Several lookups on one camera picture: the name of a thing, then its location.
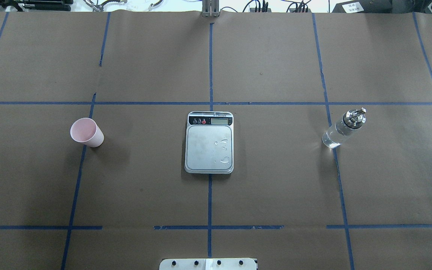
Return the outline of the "aluminium frame post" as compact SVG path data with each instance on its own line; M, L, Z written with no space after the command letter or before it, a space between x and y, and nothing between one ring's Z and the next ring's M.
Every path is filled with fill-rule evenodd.
M221 9L219 8L219 0L201 0L202 2L202 17L219 17Z

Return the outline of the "black folded tripod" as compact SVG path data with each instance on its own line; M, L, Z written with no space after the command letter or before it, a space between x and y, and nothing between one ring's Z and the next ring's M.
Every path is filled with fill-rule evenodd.
M0 7L13 7L18 12L25 10L71 11L73 0L0 0Z

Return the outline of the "pink plastic cup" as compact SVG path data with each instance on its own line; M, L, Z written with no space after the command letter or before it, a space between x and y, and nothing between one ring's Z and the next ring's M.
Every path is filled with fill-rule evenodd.
M104 134L92 118L79 118L70 127L70 136L77 143L88 147L99 147L104 142Z

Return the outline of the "silver digital kitchen scale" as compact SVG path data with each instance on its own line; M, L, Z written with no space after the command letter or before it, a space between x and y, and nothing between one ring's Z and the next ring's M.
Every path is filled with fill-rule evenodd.
M187 115L184 155L187 173L233 172L233 122L233 114L226 111L191 111Z

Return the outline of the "clear glass sauce bottle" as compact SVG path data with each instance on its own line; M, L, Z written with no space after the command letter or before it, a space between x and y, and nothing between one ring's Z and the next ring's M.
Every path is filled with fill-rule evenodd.
M322 143L330 149L335 149L355 134L366 122L367 110L350 109L342 118L332 124L322 136Z

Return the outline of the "black box with labels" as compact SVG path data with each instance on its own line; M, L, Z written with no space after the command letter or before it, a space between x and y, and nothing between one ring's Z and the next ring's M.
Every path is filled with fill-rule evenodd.
M337 3L331 13L388 14L392 12L392 0L348 0Z

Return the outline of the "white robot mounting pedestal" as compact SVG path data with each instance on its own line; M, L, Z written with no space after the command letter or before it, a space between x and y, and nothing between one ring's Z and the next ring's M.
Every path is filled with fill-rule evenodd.
M257 270L253 258L173 258L164 259L160 270Z

